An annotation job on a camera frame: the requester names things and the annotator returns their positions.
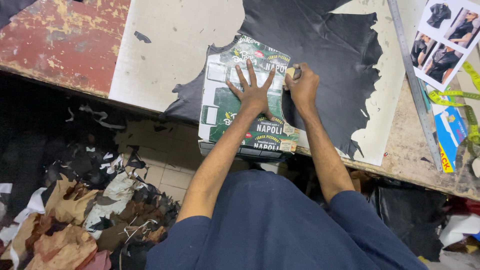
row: floor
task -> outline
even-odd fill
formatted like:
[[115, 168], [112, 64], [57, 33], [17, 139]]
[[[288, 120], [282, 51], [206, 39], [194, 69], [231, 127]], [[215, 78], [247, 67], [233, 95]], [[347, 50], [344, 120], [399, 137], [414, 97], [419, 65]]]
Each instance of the floor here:
[[[197, 135], [198, 129], [180, 123], [160, 124], [143, 120], [128, 122], [127, 130], [118, 132], [115, 142], [119, 145], [118, 151], [125, 154], [124, 164], [132, 152], [128, 145], [140, 146], [138, 155], [147, 166], [135, 172], [145, 182], [153, 184], [181, 204], [193, 175], [204, 159], [198, 148]], [[296, 175], [283, 162], [261, 163], [260, 166], [291, 180]], [[234, 160], [230, 171], [248, 168], [247, 162]]]

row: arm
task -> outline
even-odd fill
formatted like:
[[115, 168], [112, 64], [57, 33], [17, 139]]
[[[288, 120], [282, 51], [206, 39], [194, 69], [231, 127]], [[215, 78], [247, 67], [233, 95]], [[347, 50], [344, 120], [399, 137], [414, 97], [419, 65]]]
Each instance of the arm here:
[[442, 84], [444, 84], [447, 81], [447, 79], [450, 76], [450, 74], [452, 73], [452, 71], [453, 71], [453, 68], [447, 69], [447, 71], [445, 72], [445, 75], [444, 75], [444, 79], [442, 80]]
[[469, 41], [471, 37], [472, 37], [472, 33], [467, 33], [462, 38], [453, 38], [450, 41], [452, 41], [452, 42], [465, 42], [465, 41]]
[[344, 190], [355, 190], [347, 169], [320, 122], [315, 108], [318, 75], [306, 63], [294, 64], [301, 71], [293, 78], [287, 74], [285, 82], [292, 100], [305, 123], [310, 152], [325, 200]]
[[420, 52], [419, 57], [417, 58], [417, 61], [419, 62], [419, 65], [421, 65], [421, 60], [422, 60], [422, 58], [423, 58], [424, 55], [425, 55], [425, 54], [423, 53], [423, 51]]
[[428, 65], [427, 69], [425, 69], [425, 74], [428, 72], [428, 70], [432, 67], [433, 61], [430, 62], [430, 65]]
[[242, 102], [240, 110], [235, 116], [232, 125], [228, 127], [218, 140], [198, 168], [195, 176], [193, 176], [177, 217], [177, 222], [192, 216], [212, 217], [216, 197], [220, 192], [240, 143], [245, 138], [245, 134], [247, 134], [253, 120], [260, 113], [265, 114], [271, 121], [275, 119], [268, 109], [267, 99], [267, 90], [272, 84], [275, 69], [270, 71], [264, 86], [257, 87], [257, 79], [250, 60], [247, 60], [247, 68], [252, 86], [249, 86], [247, 80], [243, 77], [240, 66], [236, 66], [244, 92], [241, 92], [230, 81], [227, 81], [230, 90]]

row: navy blue shirt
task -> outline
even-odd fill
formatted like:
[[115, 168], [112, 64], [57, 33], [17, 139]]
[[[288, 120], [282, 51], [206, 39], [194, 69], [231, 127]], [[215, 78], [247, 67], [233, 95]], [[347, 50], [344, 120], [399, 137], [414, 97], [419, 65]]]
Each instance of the navy blue shirt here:
[[364, 196], [343, 191], [331, 216], [272, 172], [231, 173], [212, 218], [186, 218], [147, 255], [147, 269], [426, 270]]

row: worktable surface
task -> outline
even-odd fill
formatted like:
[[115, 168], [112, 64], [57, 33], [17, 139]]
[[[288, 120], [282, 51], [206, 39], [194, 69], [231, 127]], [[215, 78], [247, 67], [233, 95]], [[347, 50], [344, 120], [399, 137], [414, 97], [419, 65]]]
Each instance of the worktable surface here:
[[[0, 30], [0, 69], [107, 98], [130, 0], [38, 0]], [[342, 159], [350, 167], [480, 200], [473, 158], [457, 152], [456, 172], [438, 172], [404, 80], [382, 165]], [[298, 152], [309, 154], [308, 149]]]

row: steel ruler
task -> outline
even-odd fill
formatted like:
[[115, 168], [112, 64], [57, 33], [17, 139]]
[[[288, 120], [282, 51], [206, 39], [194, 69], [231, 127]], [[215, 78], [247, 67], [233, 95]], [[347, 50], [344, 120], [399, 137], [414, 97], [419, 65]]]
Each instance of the steel ruler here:
[[432, 152], [433, 161], [437, 170], [442, 170], [442, 160], [440, 158], [440, 150], [438, 145], [435, 142], [433, 132], [435, 131], [434, 125], [431, 124], [429, 120], [429, 113], [427, 112], [427, 107], [421, 93], [420, 84], [415, 75], [415, 70], [413, 69], [413, 63], [410, 57], [410, 48], [405, 38], [405, 31], [403, 29], [402, 19], [400, 18], [400, 12], [398, 10], [398, 4], [396, 0], [388, 0], [388, 6], [390, 7], [390, 12], [392, 14], [393, 23], [396, 30], [396, 35], [398, 37], [398, 42], [400, 44], [400, 51], [402, 53], [403, 64], [405, 65], [405, 70], [407, 72], [408, 82], [412, 91], [413, 102], [415, 107], [417, 107], [417, 113], [420, 118], [420, 124], [427, 138], [427, 144]]

